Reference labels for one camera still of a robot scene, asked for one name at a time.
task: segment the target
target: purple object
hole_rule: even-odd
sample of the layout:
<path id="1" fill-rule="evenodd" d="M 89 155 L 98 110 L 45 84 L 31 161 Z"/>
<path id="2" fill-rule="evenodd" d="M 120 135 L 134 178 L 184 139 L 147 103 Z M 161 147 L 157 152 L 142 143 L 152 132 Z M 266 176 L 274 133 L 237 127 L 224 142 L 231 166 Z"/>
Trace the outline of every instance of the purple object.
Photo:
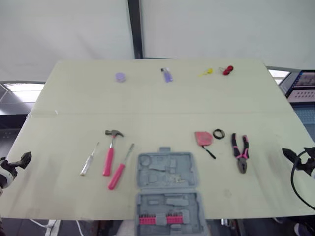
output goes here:
<path id="1" fill-rule="evenodd" d="M 172 76 L 172 74 L 168 68 L 162 68 L 161 71 L 163 72 L 164 77 L 165 77 L 165 81 L 167 83 L 173 81 L 173 76 Z"/>
<path id="2" fill-rule="evenodd" d="M 126 75 L 123 72 L 116 73 L 115 77 L 116 77 L 116 81 L 119 83 L 122 83 L 126 80 Z"/>

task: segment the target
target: hammer head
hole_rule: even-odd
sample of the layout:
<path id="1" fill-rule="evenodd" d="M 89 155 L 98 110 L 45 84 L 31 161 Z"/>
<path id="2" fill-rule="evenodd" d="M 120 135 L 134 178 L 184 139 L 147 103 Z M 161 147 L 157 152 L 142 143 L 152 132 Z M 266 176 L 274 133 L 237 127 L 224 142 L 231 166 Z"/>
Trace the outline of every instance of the hammer head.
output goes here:
<path id="1" fill-rule="evenodd" d="M 114 137 L 116 137 L 117 135 L 120 135 L 122 137 L 124 136 L 121 132 L 119 132 L 118 130 L 115 130 L 115 129 L 113 129 L 113 130 L 106 130 L 105 134 L 106 135 L 113 135 Z"/>

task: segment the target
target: yellow clip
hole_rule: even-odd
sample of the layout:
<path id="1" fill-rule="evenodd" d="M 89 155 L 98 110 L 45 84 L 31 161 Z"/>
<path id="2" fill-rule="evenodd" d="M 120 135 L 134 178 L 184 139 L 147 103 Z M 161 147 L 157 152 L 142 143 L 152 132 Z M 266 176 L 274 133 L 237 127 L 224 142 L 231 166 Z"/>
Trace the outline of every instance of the yellow clip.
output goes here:
<path id="1" fill-rule="evenodd" d="M 203 72 L 202 74 L 198 75 L 198 76 L 203 76 L 206 74 L 211 74 L 212 73 L 212 68 L 208 68 L 205 72 Z"/>

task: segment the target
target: red object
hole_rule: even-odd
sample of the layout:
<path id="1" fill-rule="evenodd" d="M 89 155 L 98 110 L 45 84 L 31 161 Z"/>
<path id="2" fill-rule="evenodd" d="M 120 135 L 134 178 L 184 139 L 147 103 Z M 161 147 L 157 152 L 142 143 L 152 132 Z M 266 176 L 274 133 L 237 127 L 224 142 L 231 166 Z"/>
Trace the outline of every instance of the red object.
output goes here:
<path id="1" fill-rule="evenodd" d="M 155 217 L 139 217 L 139 225 L 155 225 Z"/>
<path id="2" fill-rule="evenodd" d="M 167 224 L 183 224 L 183 217 L 182 216 L 168 216 L 167 217 Z"/>
<path id="3" fill-rule="evenodd" d="M 110 176 L 110 171 L 112 169 L 113 158 L 114 158 L 114 148 L 111 147 L 108 150 L 106 161 L 105 161 L 105 167 L 104 167 L 104 171 L 103 171 L 103 175 L 104 176 Z"/>
<path id="4" fill-rule="evenodd" d="M 183 224 L 182 216 L 167 216 L 166 217 L 167 224 Z M 139 225 L 155 225 L 156 218 L 155 217 L 139 217 Z"/>
<path id="5" fill-rule="evenodd" d="M 232 65 L 229 65 L 226 70 L 231 72 L 233 69 L 234 69 L 234 67 Z"/>
<path id="6" fill-rule="evenodd" d="M 116 172 L 114 173 L 113 178 L 110 180 L 110 182 L 108 184 L 108 188 L 110 190 L 113 190 L 116 187 L 116 184 L 118 183 L 120 177 L 122 176 L 124 168 L 125 168 L 125 165 L 123 163 L 121 163 L 119 165 L 118 169 L 116 170 Z"/>
<path id="7" fill-rule="evenodd" d="M 225 71 L 223 71 L 223 75 L 228 75 L 230 72 L 226 69 Z"/>
<path id="8" fill-rule="evenodd" d="M 207 146 L 210 145 L 212 143 L 212 134 L 208 133 L 208 132 L 200 132 L 200 131 L 196 131 L 195 132 L 195 137 L 197 140 L 197 143 L 199 146 Z"/>

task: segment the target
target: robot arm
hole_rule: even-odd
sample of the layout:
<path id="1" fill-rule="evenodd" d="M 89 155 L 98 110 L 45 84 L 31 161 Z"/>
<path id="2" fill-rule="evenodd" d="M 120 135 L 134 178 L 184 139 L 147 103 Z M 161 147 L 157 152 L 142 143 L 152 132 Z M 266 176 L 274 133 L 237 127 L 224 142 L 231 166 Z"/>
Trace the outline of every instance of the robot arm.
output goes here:
<path id="1" fill-rule="evenodd" d="M 282 148 L 282 152 L 292 163 L 297 161 L 296 170 L 305 171 L 309 176 L 315 178 L 315 147 L 305 147 L 303 153 L 307 153 L 310 158 L 302 164 L 300 157 L 290 149 Z"/>
<path id="2" fill-rule="evenodd" d="M 32 153 L 26 152 L 21 157 L 20 161 L 8 163 L 5 157 L 0 159 L 0 196 L 2 195 L 3 189 L 10 186 L 14 181 L 18 172 L 16 167 L 21 167 L 25 169 L 32 159 Z"/>

